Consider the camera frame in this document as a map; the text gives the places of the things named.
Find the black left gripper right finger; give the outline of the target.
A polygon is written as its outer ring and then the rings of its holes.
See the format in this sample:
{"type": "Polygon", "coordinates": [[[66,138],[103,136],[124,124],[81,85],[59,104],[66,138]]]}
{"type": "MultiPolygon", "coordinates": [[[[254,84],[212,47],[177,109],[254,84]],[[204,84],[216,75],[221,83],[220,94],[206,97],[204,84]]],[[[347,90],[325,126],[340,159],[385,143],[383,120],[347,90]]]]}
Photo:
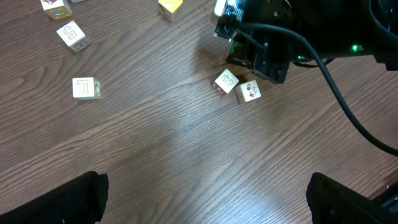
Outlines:
{"type": "Polygon", "coordinates": [[[313,224],[397,224],[397,183],[370,199],[316,172],[307,186],[306,199],[313,224]]]}

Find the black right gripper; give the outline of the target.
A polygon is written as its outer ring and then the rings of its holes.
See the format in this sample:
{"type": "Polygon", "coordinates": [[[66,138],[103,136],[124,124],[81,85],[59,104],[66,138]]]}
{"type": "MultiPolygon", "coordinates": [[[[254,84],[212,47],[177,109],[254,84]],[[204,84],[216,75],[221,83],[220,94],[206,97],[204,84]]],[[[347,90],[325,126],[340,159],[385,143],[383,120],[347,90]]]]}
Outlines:
{"type": "Polygon", "coordinates": [[[215,35],[230,41],[226,63],[250,69],[255,76],[275,84],[285,81],[291,63],[304,67],[311,55],[286,34],[263,29],[243,29],[243,23],[271,24],[302,33],[311,19],[306,0],[226,0],[215,35]]]}

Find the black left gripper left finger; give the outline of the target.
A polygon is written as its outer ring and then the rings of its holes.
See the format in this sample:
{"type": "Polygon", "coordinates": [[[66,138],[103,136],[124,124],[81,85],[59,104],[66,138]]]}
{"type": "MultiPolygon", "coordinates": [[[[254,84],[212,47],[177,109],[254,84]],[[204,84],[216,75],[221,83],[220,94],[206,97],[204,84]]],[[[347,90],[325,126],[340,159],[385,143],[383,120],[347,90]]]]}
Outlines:
{"type": "Polygon", "coordinates": [[[107,174],[89,171],[1,215],[1,223],[97,223],[108,200],[107,174]]]}

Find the white block blue side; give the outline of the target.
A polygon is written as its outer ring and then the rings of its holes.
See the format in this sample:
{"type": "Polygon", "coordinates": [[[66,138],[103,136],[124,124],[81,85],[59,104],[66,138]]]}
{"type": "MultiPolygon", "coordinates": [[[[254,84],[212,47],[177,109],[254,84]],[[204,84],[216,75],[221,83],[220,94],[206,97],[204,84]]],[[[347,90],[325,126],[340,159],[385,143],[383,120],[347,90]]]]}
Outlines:
{"type": "Polygon", "coordinates": [[[238,85],[236,94],[240,104],[247,103],[261,97],[261,92],[255,80],[238,85]]]}

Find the white block snail picture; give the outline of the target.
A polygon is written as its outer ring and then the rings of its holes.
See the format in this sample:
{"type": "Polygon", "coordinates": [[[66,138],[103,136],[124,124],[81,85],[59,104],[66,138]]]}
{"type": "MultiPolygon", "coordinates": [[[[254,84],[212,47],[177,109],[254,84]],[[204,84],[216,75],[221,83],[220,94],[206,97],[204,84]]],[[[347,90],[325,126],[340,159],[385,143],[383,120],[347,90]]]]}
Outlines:
{"type": "Polygon", "coordinates": [[[228,70],[225,69],[215,79],[212,86],[222,95],[227,95],[237,84],[239,80],[228,70]]]}

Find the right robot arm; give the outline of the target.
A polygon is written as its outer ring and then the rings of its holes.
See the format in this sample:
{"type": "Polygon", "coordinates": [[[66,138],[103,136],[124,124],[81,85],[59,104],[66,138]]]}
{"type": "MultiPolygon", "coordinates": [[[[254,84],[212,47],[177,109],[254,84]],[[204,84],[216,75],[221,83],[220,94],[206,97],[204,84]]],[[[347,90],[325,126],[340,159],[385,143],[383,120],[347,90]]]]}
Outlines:
{"type": "Polygon", "coordinates": [[[217,1],[211,15],[215,35],[232,42],[227,63],[246,67],[276,84],[291,63],[311,67],[310,52],[292,37],[264,30],[230,30],[260,23],[304,36],[325,63],[335,58],[373,55],[397,70],[397,0],[237,0],[217,1]]]}

